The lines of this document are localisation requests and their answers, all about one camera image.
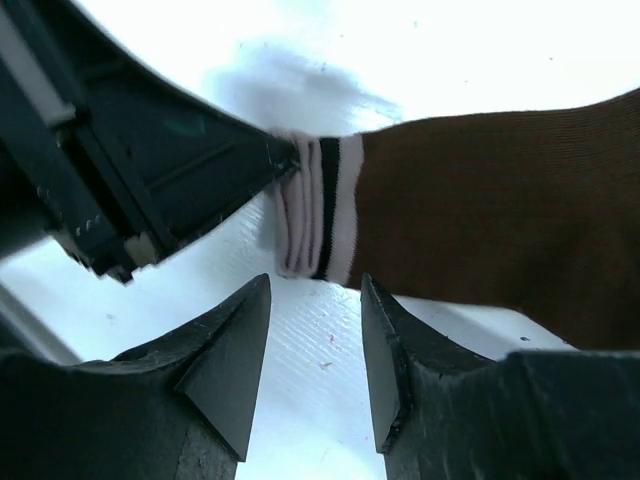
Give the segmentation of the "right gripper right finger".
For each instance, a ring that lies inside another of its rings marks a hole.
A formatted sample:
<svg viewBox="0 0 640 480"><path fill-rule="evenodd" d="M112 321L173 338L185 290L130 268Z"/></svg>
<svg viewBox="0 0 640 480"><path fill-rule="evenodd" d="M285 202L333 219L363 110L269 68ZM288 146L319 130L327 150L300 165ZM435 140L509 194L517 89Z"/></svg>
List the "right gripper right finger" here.
<svg viewBox="0 0 640 480"><path fill-rule="evenodd" d="M364 277L377 451L390 479L635 479L639 356L520 350L493 361Z"/></svg>

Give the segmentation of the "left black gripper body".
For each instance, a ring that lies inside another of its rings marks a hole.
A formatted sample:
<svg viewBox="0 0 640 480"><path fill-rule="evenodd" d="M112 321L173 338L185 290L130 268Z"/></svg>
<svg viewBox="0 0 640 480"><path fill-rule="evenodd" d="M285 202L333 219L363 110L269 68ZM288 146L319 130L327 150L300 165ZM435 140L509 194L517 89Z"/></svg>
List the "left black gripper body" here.
<svg viewBox="0 0 640 480"><path fill-rule="evenodd" d="M123 284L157 262L159 214L30 1L1 4L1 142L73 260Z"/></svg>

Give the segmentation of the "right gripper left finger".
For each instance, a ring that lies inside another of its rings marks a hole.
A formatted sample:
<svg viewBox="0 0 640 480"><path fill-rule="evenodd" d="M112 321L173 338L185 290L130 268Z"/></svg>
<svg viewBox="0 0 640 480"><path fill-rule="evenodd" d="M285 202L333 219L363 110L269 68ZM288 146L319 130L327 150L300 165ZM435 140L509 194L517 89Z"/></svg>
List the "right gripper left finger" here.
<svg viewBox="0 0 640 480"><path fill-rule="evenodd" d="M267 340L261 274L109 361L1 352L5 479L232 479L246 459Z"/></svg>

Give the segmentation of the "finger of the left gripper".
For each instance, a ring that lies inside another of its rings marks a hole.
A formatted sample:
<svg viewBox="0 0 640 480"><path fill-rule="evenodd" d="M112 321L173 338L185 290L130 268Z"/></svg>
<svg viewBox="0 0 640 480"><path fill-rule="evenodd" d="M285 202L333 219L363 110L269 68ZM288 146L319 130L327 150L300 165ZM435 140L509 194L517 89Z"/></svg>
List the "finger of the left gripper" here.
<svg viewBox="0 0 640 480"><path fill-rule="evenodd" d="M98 254L172 255L299 164L291 142L195 98L135 59L80 5L74 68L84 89L74 145L106 228Z"/></svg>

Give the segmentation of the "brown striped-cuff sock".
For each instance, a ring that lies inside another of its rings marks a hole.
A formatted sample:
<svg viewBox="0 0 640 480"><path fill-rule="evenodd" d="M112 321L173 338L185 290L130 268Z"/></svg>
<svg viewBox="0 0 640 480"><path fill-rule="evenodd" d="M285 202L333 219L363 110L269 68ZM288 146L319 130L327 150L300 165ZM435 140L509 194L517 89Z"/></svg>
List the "brown striped-cuff sock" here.
<svg viewBox="0 0 640 480"><path fill-rule="evenodd" d="M519 312L579 349L639 346L639 94L564 110L286 132L289 278Z"/></svg>

